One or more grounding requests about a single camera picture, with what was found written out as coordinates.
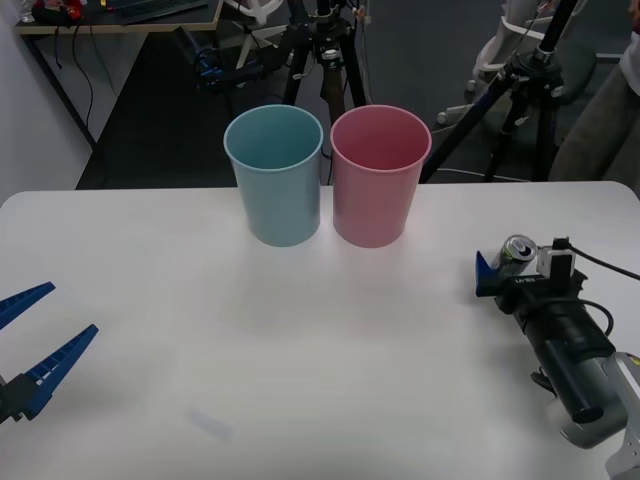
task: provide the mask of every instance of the cup rim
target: cup rim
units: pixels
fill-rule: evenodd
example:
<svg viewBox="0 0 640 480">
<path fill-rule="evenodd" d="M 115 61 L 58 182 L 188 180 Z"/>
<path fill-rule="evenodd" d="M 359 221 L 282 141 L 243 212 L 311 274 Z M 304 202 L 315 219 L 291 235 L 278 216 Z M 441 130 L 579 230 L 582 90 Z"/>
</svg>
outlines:
<svg viewBox="0 0 640 480">
<path fill-rule="evenodd" d="M 347 116 L 350 115 L 352 112 L 358 111 L 358 110 L 365 110 L 365 109 L 383 109 L 383 110 L 395 110 L 397 112 L 402 112 L 406 115 L 409 115 L 410 117 L 413 117 L 414 120 L 416 120 L 421 126 L 422 128 L 424 128 L 424 131 L 427 134 L 427 138 L 429 139 L 429 146 L 426 150 L 426 152 L 424 153 L 424 155 L 422 157 L 420 157 L 418 160 L 416 160 L 415 162 L 407 165 L 406 167 L 401 167 L 401 168 L 392 168 L 392 169 L 377 169 L 377 168 L 369 168 L 369 167 L 364 167 L 362 165 L 358 165 L 355 162 L 352 162 L 351 160 L 349 160 L 345 155 L 342 154 L 342 152 L 340 152 L 340 149 L 336 148 L 335 142 L 333 141 L 333 134 L 334 131 L 336 129 L 336 127 L 340 124 L 340 122 Z M 342 115 L 337 121 L 336 123 L 333 124 L 333 126 L 331 127 L 331 132 L 329 134 L 329 140 L 331 141 L 331 148 L 332 151 L 334 153 L 337 153 L 340 155 L 340 157 L 346 161 L 348 164 L 353 165 L 354 167 L 363 170 L 365 172 L 374 172 L 374 173 L 397 173 L 397 172 L 404 172 L 406 170 L 410 170 L 412 168 L 415 168 L 416 164 L 418 163 L 424 163 L 424 161 L 427 159 L 427 157 L 429 156 L 429 153 L 431 153 L 431 148 L 433 147 L 433 138 L 431 137 L 431 131 L 429 130 L 429 127 L 427 127 L 427 125 L 420 119 L 420 117 L 418 117 L 417 115 L 415 115 L 414 113 L 411 113 L 408 110 L 405 110 L 404 108 L 400 108 L 400 107 L 394 107 L 392 105 L 364 105 L 362 107 L 357 107 L 354 108 L 352 110 L 349 110 L 347 113 L 345 113 L 344 115 Z"/>
<path fill-rule="evenodd" d="M 310 117 L 311 119 L 313 119 L 313 121 L 316 123 L 318 130 L 320 132 L 320 140 L 318 141 L 318 145 L 316 146 L 316 148 L 313 150 L 313 152 L 306 158 L 304 158 L 303 160 L 300 160 L 297 163 L 294 163 L 293 165 L 289 165 L 288 167 L 282 167 L 282 168 L 270 168 L 270 169 L 265 169 L 265 168 L 256 168 L 256 167 L 252 167 L 251 165 L 247 165 L 244 162 L 241 162 L 240 160 L 238 160 L 235 156 L 233 156 L 231 154 L 231 152 L 229 151 L 229 147 L 227 145 L 227 140 L 229 137 L 229 131 L 231 130 L 231 127 L 233 127 L 233 125 L 238 122 L 242 117 L 249 115 L 253 112 L 255 112 L 256 110 L 266 110 L 266 109 L 270 109 L 270 108 L 285 108 L 288 110 L 297 110 L 299 112 L 304 113 L 305 115 L 307 115 L 308 117 Z M 320 123 L 320 121 L 315 117 L 315 115 L 313 115 L 311 112 L 308 112 L 307 110 L 305 110 L 304 108 L 300 108 L 300 107 L 295 107 L 293 105 L 262 105 L 261 107 L 256 107 L 256 108 L 252 108 L 251 110 L 247 110 L 246 112 L 238 115 L 236 118 L 233 119 L 233 121 L 227 126 L 227 129 L 224 132 L 224 137 L 222 140 L 222 143 L 224 145 L 224 151 L 227 153 L 227 155 L 229 156 L 229 158 L 231 159 L 232 162 L 235 162 L 239 165 L 242 165 L 243 168 L 246 168 L 247 170 L 252 170 L 254 172 L 259 172 L 259 173 L 281 173 L 281 172 L 286 172 L 287 170 L 292 170 L 296 167 L 299 167 L 300 165 L 302 165 L 303 163 L 309 162 L 311 161 L 316 155 L 318 155 L 318 152 L 320 151 L 320 149 L 322 148 L 322 144 L 324 143 L 324 129 L 322 128 L 322 124 Z"/>
</svg>

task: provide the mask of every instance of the pink cup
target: pink cup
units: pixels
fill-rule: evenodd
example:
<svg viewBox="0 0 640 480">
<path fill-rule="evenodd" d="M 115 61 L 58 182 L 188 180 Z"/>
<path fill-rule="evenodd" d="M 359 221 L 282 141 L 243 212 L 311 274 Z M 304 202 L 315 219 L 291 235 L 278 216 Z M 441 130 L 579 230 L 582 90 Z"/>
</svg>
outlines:
<svg viewBox="0 0 640 480">
<path fill-rule="evenodd" d="M 331 129 L 335 185 L 333 224 L 346 241 L 384 247 L 404 231 L 431 133 L 396 107 L 368 105 Z"/>
</svg>

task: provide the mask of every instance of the black stand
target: black stand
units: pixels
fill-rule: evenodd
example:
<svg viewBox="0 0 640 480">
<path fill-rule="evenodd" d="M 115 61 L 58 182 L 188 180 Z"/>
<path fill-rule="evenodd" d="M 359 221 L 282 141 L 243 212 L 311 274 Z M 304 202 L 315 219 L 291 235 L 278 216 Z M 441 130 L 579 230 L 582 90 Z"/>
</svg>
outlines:
<svg viewBox="0 0 640 480">
<path fill-rule="evenodd" d="M 555 50 L 577 3 L 578 0 L 562 0 L 544 39 L 536 50 L 515 56 L 504 70 L 498 73 L 478 103 L 460 120 L 440 148 L 425 162 L 420 183 L 427 183 L 466 135 L 509 89 L 512 91 L 513 105 L 498 133 L 484 181 L 493 180 L 506 157 L 513 134 L 518 128 L 518 122 L 534 102 L 539 105 L 540 121 L 533 181 L 543 182 L 548 179 L 555 155 L 556 114 L 560 107 L 564 85 L 562 68 L 555 59 Z"/>
<path fill-rule="evenodd" d="M 291 23 L 305 25 L 310 33 L 310 41 L 293 50 L 283 103 L 295 105 L 300 83 L 304 78 L 307 59 L 309 54 L 313 53 L 324 70 L 320 96 L 329 105 L 329 116 L 333 124 L 346 111 L 342 86 L 343 66 L 354 106 L 361 107 L 367 104 L 355 48 L 356 31 L 349 22 L 339 16 L 342 8 L 339 3 L 332 7 L 329 0 L 318 0 L 316 15 L 309 17 L 302 2 L 299 0 L 288 0 L 288 2 L 292 15 Z"/>
</svg>

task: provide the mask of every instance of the black mount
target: black mount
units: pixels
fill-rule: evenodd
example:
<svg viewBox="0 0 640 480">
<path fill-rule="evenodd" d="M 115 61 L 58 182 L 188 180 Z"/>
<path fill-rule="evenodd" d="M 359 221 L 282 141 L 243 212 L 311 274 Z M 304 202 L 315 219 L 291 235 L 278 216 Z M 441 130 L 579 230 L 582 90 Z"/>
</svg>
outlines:
<svg viewBox="0 0 640 480">
<path fill-rule="evenodd" d="M 313 16 L 307 13 L 302 0 L 288 0 L 288 4 L 291 25 L 303 32 L 301 37 L 305 41 L 299 42 L 293 48 L 293 60 L 283 103 L 295 105 L 307 59 L 309 54 L 313 54 L 315 61 L 324 71 L 320 96 L 329 105 L 329 115 L 333 124 L 346 110 L 342 85 L 343 66 L 354 106 L 361 107 L 367 103 L 355 48 L 356 29 L 340 16 L 346 2 L 318 0 L 318 9 Z"/>
<path fill-rule="evenodd" d="M 212 93 L 222 93 L 225 96 L 236 85 L 264 78 L 287 65 L 293 53 L 283 96 L 283 103 L 288 105 L 296 103 L 300 83 L 306 76 L 304 70 L 309 54 L 313 54 L 314 60 L 324 70 L 320 95 L 329 105 L 333 124 L 346 110 L 342 85 L 343 67 L 354 105 L 366 105 L 355 48 L 356 28 L 340 16 L 346 0 L 318 0 L 318 10 L 313 15 L 307 13 L 302 0 L 287 1 L 291 18 L 279 44 L 257 49 L 255 60 L 242 68 L 225 70 L 219 49 L 201 45 L 184 29 L 176 32 L 178 43 L 192 62 L 194 73 L 201 78 L 206 88 Z"/>
<path fill-rule="evenodd" d="M 556 116 L 564 85 L 562 67 L 555 59 L 556 45 L 578 1 L 562 0 L 540 45 L 533 52 L 515 55 L 504 69 L 498 72 L 487 92 L 425 162 L 420 183 L 426 183 L 438 171 L 473 127 L 509 89 L 513 104 L 496 138 L 484 181 L 493 180 L 506 157 L 514 133 L 534 103 L 539 106 L 540 119 L 533 181 L 542 182 L 548 179 L 555 157 Z"/>
</svg>

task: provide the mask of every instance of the white table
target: white table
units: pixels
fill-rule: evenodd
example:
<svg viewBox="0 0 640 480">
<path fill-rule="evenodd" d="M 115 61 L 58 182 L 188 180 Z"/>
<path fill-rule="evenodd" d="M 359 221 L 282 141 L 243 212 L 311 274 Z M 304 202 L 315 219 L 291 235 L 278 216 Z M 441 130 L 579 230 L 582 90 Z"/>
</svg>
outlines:
<svg viewBox="0 0 640 480">
<path fill-rule="evenodd" d="M 474 254 L 569 235 L 640 271 L 631 191 L 421 186 L 380 250 L 344 242 L 322 194 L 320 230 L 288 249 L 251 236 L 231 189 L 10 199 L 0 298 L 58 289 L 0 332 L 0 372 L 100 333 L 42 414 L 0 438 L 2 480 L 605 479 L 620 437 L 585 452 L 547 424 L 532 349 L 474 297 Z M 640 286 L 578 268 L 614 343 L 640 352 Z"/>
</svg>

